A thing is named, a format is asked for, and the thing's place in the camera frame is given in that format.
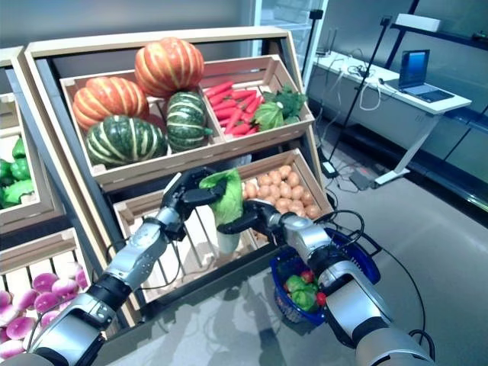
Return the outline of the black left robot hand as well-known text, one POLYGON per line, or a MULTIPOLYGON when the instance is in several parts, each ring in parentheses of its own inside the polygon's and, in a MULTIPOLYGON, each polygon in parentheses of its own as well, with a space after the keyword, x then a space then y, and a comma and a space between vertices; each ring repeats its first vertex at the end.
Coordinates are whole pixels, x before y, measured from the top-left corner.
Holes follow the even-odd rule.
POLYGON ((210 188, 200 188, 204 178, 215 171, 208 167, 199 167, 183 172, 175 183, 163 195, 160 208, 173 209, 181 221, 186 221, 194 208, 218 202, 226 192, 226 180, 221 178, 210 188))

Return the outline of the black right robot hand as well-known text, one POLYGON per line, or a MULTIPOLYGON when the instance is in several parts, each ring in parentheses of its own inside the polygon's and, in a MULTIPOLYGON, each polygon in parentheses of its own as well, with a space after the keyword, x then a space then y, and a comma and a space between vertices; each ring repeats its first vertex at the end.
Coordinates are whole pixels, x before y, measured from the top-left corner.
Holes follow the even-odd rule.
POLYGON ((237 234, 247 229, 266 236, 276 246, 283 246, 284 232, 281 226, 281 214, 270 203, 260 200, 247 200, 242 203, 242 215, 235 220, 220 224, 217 231, 222 234, 237 234))

